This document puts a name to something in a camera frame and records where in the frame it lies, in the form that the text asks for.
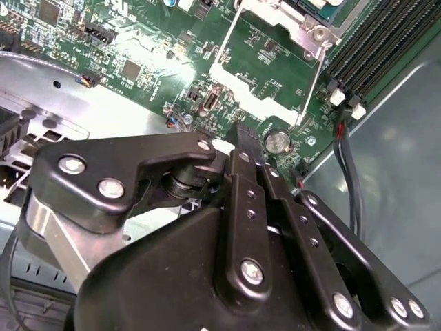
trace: memory slot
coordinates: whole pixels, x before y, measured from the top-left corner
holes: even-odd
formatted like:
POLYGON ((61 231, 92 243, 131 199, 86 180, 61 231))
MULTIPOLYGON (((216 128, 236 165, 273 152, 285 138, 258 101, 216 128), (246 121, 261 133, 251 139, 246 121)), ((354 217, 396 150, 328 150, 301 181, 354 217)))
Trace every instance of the memory slot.
POLYGON ((382 67, 382 64, 393 53, 400 49, 400 46, 409 37, 409 35, 411 35, 412 32, 419 26, 425 25, 425 19, 429 17, 431 12, 435 12, 435 4, 430 4, 429 2, 430 1, 421 6, 423 13, 422 15, 416 11, 409 15, 405 25, 400 26, 400 29, 396 30, 396 33, 393 35, 393 42, 384 44, 381 51, 376 50, 374 52, 375 55, 363 64, 362 69, 358 70, 357 74, 353 75, 346 81, 348 86, 351 86, 351 88, 355 91, 359 91, 359 89, 366 84, 366 81, 368 81, 370 77, 372 77, 382 67))
POLYGON ((344 68, 346 62, 357 53, 363 43, 367 41, 369 35, 375 32, 371 27, 377 27, 380 22, 384 21, 397 2, 399 1, 383 0, 372 10, 362 25, 350 37, 349 42, 345 44, 337 57, 332 60, 331 65, 328 67, 330 73, 338 74, 344 68))
POLYGON ((383 48, 389 44, 393 44, 395 33, 402 27, 403 21, 409 18, 409 15, 418 15, 418 7, 420 0, 409 1, 394 10, 393 15, 387 22, 378 27, 375 34, 372 35, 369 42, 360 50, 356 57, 354 57, 347 65, 347 67, 338 74, 338 78, 342 79, 348 86, 351 80, 357 76, 359 70, 365 66, 369 67, 369 61, 372 57, 381 56, 383 48))
POLYGON ((397 48, 392 54, 390 54, 387 59, 382 63, 382 65, 375 70, 368 79, 366 79, 359 87, 358 93, 366 95, 371 91, 377 84, 380 83, 384 74, 390 71, 401 57, 406 54, 412 47, 420 40, 422 36, 435 24, 439 19, 441 19, 441 7, 437 5, 436 10, 431 12, 428 17, 422 22, 414 31, 412 31, 409 36, 403 41, 399 48, 397 48))
POLYGON ((435 22, 441 0, 382 1, 332 59, 327 73, 350 92, 368 93, 435 22))

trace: red wire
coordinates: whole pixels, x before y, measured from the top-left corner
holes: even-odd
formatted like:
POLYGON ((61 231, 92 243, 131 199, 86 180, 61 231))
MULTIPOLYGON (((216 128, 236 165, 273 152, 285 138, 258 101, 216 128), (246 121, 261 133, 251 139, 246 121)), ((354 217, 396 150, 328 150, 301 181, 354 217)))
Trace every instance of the red wire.
POLYGON ((342 139, 344 131, 345 131, 345 125, 343 123, 338 124, 338 129, 337 129, 338 140, 342 139))

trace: ram slot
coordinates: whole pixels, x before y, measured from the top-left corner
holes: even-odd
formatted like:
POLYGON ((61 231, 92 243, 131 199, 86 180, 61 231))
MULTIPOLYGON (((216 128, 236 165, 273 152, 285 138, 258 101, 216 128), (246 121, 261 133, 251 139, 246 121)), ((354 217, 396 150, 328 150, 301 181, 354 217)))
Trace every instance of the ram slot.
POLYGON ((429 16, 424 18, 424 21, 410 34, 406 37, 406 40, 397 48, 393 54, 390 54, 388 58, 385 59, 382 66, 380 66, 374 75, 366 79, 361 85, 359 93, 366 95, 368 94, 377 84, 381 82, 384 74, 390 71, 392 67, 401 59, 401 57, 406 54, 412 47, 420 40, 421 37, 435 24, 439 19, 441 19, 441 7, 437 8, 429 13, 429 16))
POLYGON ((396 50, 400 48, 399 46, 404 42, 407 36, 409 36, 412 31, 423 23, 427 15, 434 8, 435 4, 428 1, 426 4, 421 6, 418 12, 415 11, 413 14, 409 15, 408 19, 403 23, 403 25, 400 26, 400 29, 392 36, 393 42, 383 46, 383 48, 381 48, 381 50, 375 54, 370 62, 366 63, 362 70, 357 75, 352 77, 352 80, 347 81, 347 85, 350 86, 352 90, 359 91, 361 86, 369 79, 369 77, 378 70, 378 68, 393 52, 396 52, 396 50))
POLYGON ((349 42, 345 44, 336 57, 333 58, 328 72, 337 75, 350 61, 364 43, 369 39, 375 30, 372 27, 378 27, 378 24, 386 19, 395 8, 399 1, 383 0, 380 2, 365 19, 361 26, 351 35, 349 42))
POLYGON ((382 47, 389 43, 394 43, 394 32, 401 26, 403 20, 414 12, 413 10, 418 6, 419 2, 420 0, 410 1, 397 7, 390 19, 377 29, 377 33, 365 44, 358 55, 348 63, 348 66, 338 75, 338 78, 342 79, 347 86, 352 86, 351 80, 356 77, 361 69, 369 67, 372 57, 384 54, 382 47))

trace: capacitor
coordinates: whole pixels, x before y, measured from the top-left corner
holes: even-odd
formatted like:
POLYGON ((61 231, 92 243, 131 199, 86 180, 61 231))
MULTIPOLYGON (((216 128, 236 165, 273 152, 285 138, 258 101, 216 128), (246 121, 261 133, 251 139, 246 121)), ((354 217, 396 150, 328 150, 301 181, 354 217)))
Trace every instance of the capacitor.
POLYGON ((164 0, 164 4, 167 7, 174 7, 178 3, 178 0, 164 0))
POLYGON ((264 142, 265 149, 271 154, 287 153, 291 148, 289 132, 284 128, 274 128, 268 131, 264 142))

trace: motherboard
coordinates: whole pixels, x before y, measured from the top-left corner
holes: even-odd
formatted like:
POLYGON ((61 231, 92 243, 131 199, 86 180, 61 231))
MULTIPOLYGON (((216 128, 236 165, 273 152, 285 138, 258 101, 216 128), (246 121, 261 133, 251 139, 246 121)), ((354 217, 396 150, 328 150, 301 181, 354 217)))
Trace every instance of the motherboard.
POLYGON ((57 63, 222 139, 255 128, 285 175, 441 30, 436 0, 2 0, 2 50, 57 63))

